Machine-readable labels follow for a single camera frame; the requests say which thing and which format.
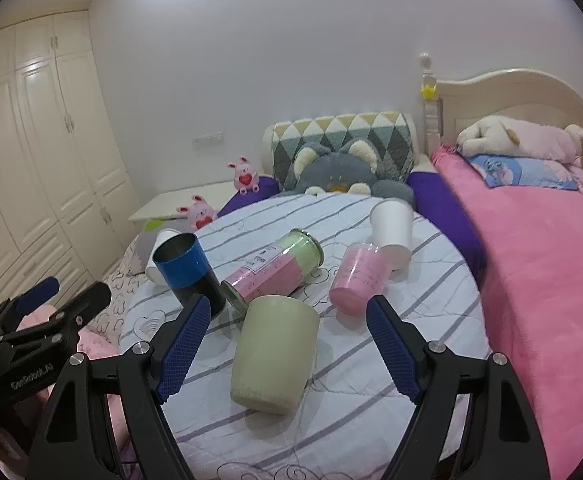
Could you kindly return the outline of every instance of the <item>pink plush pig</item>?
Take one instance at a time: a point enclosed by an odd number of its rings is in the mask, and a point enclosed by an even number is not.
[[[192,195],[192,199],[192,205],[177,209],[179,213],[184,213],[184,218],[188,219],[192,229],[200,229],[217,219],[216,211],[202,196]]]
[[[244,156],[240,157],[240,162],[238,164],[230,162],[227,167],[235,168],[234,187],[238,189],[241,195],[246,194],[249,189],[254,190],[254,193],[258,193],[258,190],[260,189],[258,187],[258,182],[260,180],[258,172],[252,163]]]

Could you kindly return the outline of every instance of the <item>metal screw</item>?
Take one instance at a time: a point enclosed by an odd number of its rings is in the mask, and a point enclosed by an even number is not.
[[[147,353],[150,349],[150,344],[146,341],[139,341],[134,346],[132,346],[132,352],[138,355],[143,355]]]
[[[427,343],[427,346],[435,354],[442,354],[447,349],[445,343],[436,340],[430,341],[429,343]]]
[[[501,354],[500,352],[496,352],[494,355],[492,355],[492,359],[494,360],[494,363],[501,366],[506,365],[508,362],[507,356],[505,354]]]
[[[70,357],[70,365],[72,365],[72,366],[79,365],[84,360],[85,360],[85,356],[83,354],[81,354],[81,353],[73,354],[73,356]]]

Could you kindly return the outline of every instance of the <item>white plush toy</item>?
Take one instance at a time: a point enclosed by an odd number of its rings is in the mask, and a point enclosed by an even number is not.
[[[457,143],[464,156],[529,156],[575,164],[583,169],[583,129],[570,124],[534,124],[504,116],[488,116],[462,130]]]

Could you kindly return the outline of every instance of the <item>geometric pattern cushion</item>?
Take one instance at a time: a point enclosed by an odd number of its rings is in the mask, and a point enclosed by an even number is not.
[[[281,189],[293,188],[293,160],[308,142],[318,142],[337,152],[352,139],[367,139],[380,155],[379,179],[403,182],[414,167],[414,148],[409,125],[399,112],[371,112],[324,116],[276,123],[273,126],[274,178]]]

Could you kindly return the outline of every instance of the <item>bedpost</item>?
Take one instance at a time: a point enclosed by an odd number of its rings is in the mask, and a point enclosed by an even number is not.
[[[423,96],[425,146],[427,147],[427,155],[431,157],[431,154],[441,145],[441,104],[438,102],[437,81],[431,70],[431,56],[429,54],[422,53],[420,55],[420,67],[422,69],[420,93]]]

